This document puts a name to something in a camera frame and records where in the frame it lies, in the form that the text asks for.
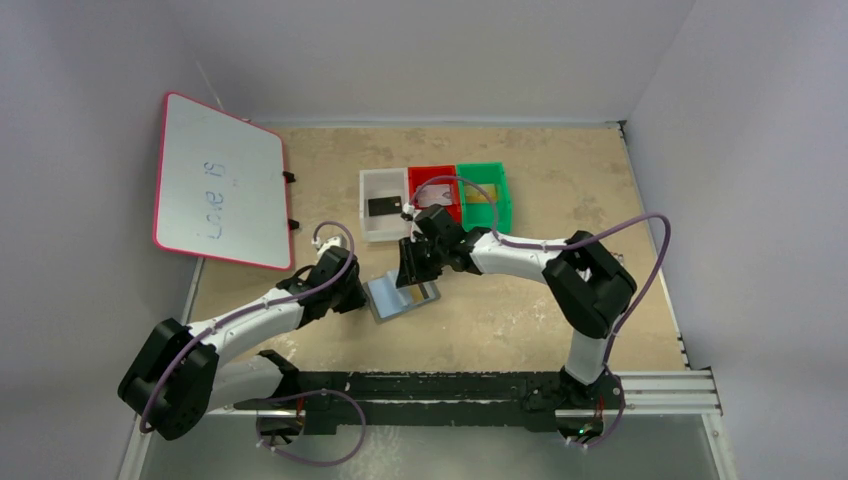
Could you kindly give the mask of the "grey leather card holder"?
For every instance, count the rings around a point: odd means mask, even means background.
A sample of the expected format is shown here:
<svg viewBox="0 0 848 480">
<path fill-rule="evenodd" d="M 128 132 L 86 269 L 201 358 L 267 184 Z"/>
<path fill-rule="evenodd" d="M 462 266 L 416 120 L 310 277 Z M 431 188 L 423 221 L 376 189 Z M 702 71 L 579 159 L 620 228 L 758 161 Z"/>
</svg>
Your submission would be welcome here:
<svg viewBox="0 0 848 480">
<path fill-rule="evenodd" d="M 397 269 L 390 270 L 383 276 L 368 280 L 364 284 L 365 293 L 369 298 L 369 308 L 378 324 L 441 298 L 434 282 L 398 288 L 396 286 L 398 273 Z"/>
</svg>

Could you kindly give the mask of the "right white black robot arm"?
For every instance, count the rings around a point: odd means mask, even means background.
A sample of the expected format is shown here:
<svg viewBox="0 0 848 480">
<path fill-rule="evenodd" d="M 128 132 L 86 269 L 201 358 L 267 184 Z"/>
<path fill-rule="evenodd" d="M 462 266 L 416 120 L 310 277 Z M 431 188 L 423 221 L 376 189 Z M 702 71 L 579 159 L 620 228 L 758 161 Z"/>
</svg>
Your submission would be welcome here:
<svg viewBox="0 0 848 480">
<path fill-rule="evenodd" d="M 398 287 L 435 281 L 445 268 L 473 275 L 507 275 L 548 287 L 573 329 L 565 374 L 594 384 L 607 367 L 614 327 L 629 311 L 637 284 L 595 237 L 532 240 L 484 227 L 465 229 L 435 205 L 411 219 L 398 242 Z"/>
</svg>

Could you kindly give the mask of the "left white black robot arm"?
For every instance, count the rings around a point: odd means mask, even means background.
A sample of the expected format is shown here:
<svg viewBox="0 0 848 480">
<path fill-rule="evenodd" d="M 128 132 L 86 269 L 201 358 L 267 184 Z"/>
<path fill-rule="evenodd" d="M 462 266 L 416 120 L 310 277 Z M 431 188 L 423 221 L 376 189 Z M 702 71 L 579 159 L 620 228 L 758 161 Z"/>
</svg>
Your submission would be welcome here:
<svg viewBox="0 0 848 480">
<path fill-rule="evenodd" d="M 140 415 L 143 432 L 177 439 L 215 408 L 214 382 L 236 357 L 328 312 L 365 303 L 356 255 L 330 246 L 306 278 L 284 279 L 243 307 L 190 325 L 172 318 L 158 323 L 120 381 L 118 397 Z"/>
</svg>

